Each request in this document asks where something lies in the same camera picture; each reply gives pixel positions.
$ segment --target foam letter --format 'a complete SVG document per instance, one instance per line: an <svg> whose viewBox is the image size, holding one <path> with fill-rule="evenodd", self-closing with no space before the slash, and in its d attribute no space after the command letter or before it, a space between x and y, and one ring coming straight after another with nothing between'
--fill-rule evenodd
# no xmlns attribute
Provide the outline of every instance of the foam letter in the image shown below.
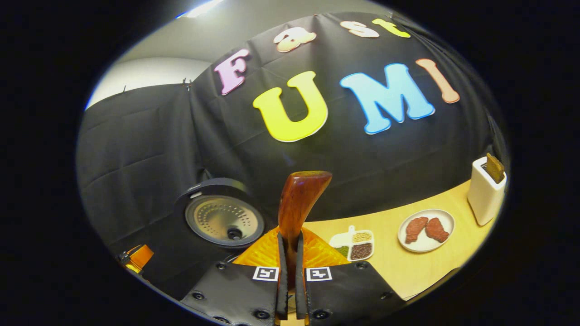
<svg viewBox="0 0 580 326"><path fill-rule="evenodd" d="M437 86L441 89L441 97L446 103L455 103L459 100L459 93L449 85L447 79L445 79L441 71L437 69L435 62L429 59L419 59L415 62L419 66L425 68L433 80L435 80L435 83L437 83Z"/></svg>
<svg viewBox="0 0 580 326"><path fill-rule="evenodd" d="M340 26L347 28L349 32L360 37L379 37L379 33L374 30L367 28L357 21L341 21Z"/></svg>
<svg viewBox="0 0 580 326"><path fill-rule="evenodd" d="M385 67L385 77L387 87L363 73L348 75L340 80L340 85L350 88L361 104L368 121L364 127L367 134L373 135L391 127L391 121L381 115L378 106L399 123L405 120L403 99L408 106L407 116L413 120L435 113L433 105L427 102L409 75L407 66L389 64Z"/></svg>
<svg viewBox="0 0 580 326"><path fill-rule="evenodd" d="M326 123L328 108L320 91L314 84L314 71L306 71L288 80L288 86L296 87L308 108L306 118L293 122L288 118L280 100L282 89L269 89L256 97L253 106L260 110L266 128L273 138L281 142L295 142L317 132Z"/></svg>
<svg viewBox="0 0 580 326"><path fill-rule="evenodd" d="M302 27L292 27L278 34L274 38L274 43L278 43L276 49L284 53L292 51L300 44L308 43L314 38L316 38L316 33L310 33Z"/></svg>
<svg viewBox="0 0 580 326"><path fill-rule="evenodd" d="M243 73L246 70L246 61L242 57L248 56L249 54L250 51L248 49L241 49L236 54L227 58L226 61L218 64L214 69L222 80L222 95L228 94L244 82L244 77L238 76L235 72L239 71Z"/></svg>
<svg viewBox="0 0 580 326"><path fill-rule="evenodd" d="M411 37L409 35L409 33L398 30L396 28L397 26L395 24L388 23L388 22L386 22L386 21L384 21L384 20L382 20L380 18L377 18L377 19L373 20L372 23L373 24L377 24L377 25L381 25L382 27L385 28L385 30L388 30L389 32L395 34L396 36L407 37L407 38L408 37Z"/></svg>

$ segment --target yellow letter u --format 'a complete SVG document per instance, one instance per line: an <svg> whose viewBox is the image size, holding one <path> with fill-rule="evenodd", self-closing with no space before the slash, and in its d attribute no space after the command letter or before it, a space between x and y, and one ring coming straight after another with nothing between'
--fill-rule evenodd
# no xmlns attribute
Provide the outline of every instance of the yellow letter u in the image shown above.
<svg viewBox="0 0 580 326"><path fill-rule="evenodd" d="M288 80L288 86L296 87L308 108L306 118L293 122L288 118L280 100L282 89L269 89L256 97L253 106L260 110L266 128L273 138L281 142L295 142L317 132L326 123L328 108L322 94L314 84L314 71L305 71Z"/></svg>

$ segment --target wooden handle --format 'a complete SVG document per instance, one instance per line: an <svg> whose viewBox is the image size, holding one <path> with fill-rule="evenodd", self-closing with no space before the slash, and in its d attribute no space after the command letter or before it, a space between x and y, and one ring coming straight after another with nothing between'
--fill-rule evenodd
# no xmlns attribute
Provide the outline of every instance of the wooden handle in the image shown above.
<svg viewBox="0 0 580 326"><path fill-rule="evenodd" d="M330 183L326 171L303 171L290 174L282 190L278 224L285 243L298 250L298 236L308 213Z"/></svg>

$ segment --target white wall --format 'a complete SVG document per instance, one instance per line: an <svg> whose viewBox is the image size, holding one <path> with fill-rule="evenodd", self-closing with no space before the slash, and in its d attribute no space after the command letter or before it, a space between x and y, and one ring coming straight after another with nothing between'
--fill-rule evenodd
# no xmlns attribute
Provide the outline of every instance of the white wall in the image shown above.
<svg viewBox="0 0 580 326"><path fill-rule="evenodd" d="M109 96L125 91L194 80L210 63L192 59L152 57L115 64L101 77L85 109Z"/></svg>

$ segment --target grains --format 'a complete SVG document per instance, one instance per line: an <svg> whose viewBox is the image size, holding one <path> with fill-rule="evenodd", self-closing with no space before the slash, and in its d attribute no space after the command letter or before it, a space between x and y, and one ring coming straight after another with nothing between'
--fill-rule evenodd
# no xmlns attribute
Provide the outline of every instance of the grains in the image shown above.
<svg viewBox="0 0 580 326"><path fill-rule="evenodd" d="M355 235L353 235L353 242L363 242L368 241L370 239L371 235L366 232L356 233Z"/></svg>
<svg viewBox="0 0 580 326"><path fill-rule="evenodd" d="M350 253L350 259L363 259L368 257L372 252L372 244L361 244L361 245L354 245L353 250Z"/></svg>
<svg viewBox="0 0 580 326"><path fill-rule="evenodd" d="M340 254L343 255L345 258L349 255L349 246L345 245L335 249L338 250L338 252L340 252Z"/></svg>

